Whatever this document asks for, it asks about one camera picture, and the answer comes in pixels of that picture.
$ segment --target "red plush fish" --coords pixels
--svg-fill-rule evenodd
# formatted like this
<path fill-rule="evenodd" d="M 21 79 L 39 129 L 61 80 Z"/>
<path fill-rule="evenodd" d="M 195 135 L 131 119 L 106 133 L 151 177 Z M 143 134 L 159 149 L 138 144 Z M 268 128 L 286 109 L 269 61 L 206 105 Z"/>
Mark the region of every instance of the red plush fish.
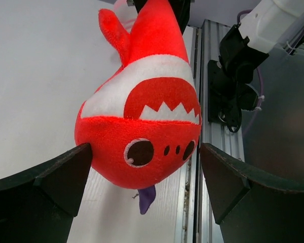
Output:
<path fill-rule="evenodd" d="M 80 108 L 76 144 L 90 143 L 92 167 L 111 183 L 138 189 L 141 214 L 155 184 L 191 156 L 201 108 L 184 40 L 168 0 L 148 0 L 131 32 L 102 9 L 100 29 L 122 66 Z"/>

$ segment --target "plush fin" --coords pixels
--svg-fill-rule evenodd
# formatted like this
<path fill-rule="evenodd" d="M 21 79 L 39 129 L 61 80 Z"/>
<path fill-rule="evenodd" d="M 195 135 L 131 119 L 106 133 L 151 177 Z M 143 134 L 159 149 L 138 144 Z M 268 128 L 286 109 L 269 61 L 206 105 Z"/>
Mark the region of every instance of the plush fin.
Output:
<path fill-rule="evenodd" d="M 156 199 L 156 194 L 157 193 L 155 186 L 150 186 L 148 188 L 138 190 L 140 213 L 142 215 L 146 214 L 147 210 Z"/>
<path fill-rule="evenodd" d="M 102 34 L 117 50 L 123 66 L 129 59 L 130 34 L 122 26 L 116 14 L 109 9 L 101 9 L 98 13 L 98 22 Z"/>

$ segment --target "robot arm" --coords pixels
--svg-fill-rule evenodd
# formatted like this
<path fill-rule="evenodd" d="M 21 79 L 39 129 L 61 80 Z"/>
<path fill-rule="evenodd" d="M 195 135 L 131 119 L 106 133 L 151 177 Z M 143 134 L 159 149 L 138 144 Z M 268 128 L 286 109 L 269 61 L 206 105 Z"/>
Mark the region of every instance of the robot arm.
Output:
<path fill-rule="evenodd" d="M 241 110 L 254 110 L 258 94 L 248 84 L 286 31 L 304 17 L 304 0 L 262 0 L 222 39 L 219 62 L 208 63 L 208 121 L 237 132 Z"/>
<path fill-rule="evenodd" d="M 262 0 L 241 20 L 239 31 L 248 46 L 269 53 L 282 35 L 304 15 L 304 0 Z"/>

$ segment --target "red tail fin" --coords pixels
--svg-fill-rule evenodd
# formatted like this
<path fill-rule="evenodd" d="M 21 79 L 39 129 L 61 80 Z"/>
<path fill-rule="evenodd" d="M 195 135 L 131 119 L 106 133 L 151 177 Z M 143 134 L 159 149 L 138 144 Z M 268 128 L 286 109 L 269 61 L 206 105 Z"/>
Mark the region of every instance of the red tail fin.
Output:
<path fill-rule="evenodd" d="M 101 9 L 98 13 L 98 22 L 102 34 L 107 41 L 118 51 L 122 64 L 127 65 L 130 50 L 130 35 L 122 26 L 115 13 L 108 9 Z"/>

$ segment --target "nostril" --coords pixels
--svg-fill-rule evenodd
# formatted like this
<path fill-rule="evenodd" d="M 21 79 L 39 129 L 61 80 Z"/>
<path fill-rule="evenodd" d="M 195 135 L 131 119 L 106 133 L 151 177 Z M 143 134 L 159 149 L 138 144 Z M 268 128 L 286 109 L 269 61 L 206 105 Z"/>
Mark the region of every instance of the nostril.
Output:
<path fill-rule="evenodd" d="M 178 145 L 178 146 L 176 147 L 176 154 L 179 154 L 179 152 L 180 152 L 180 145 Z"/>
<path fill-rule="evenodd" d="M 168 153 L 170 151 L 170 146 L 168 145 L 165 149 L 164 149 L 164 155 L 167 156 Z"/>
<path fill-rule="evenodd" d="M 195 142 L 190 141 L 190 143 L 187 145 L 186 149 L 184 150 L 182 160 L 185 161 L 189 158 L 189 156 L 192 154 L 195 147 Z"/>

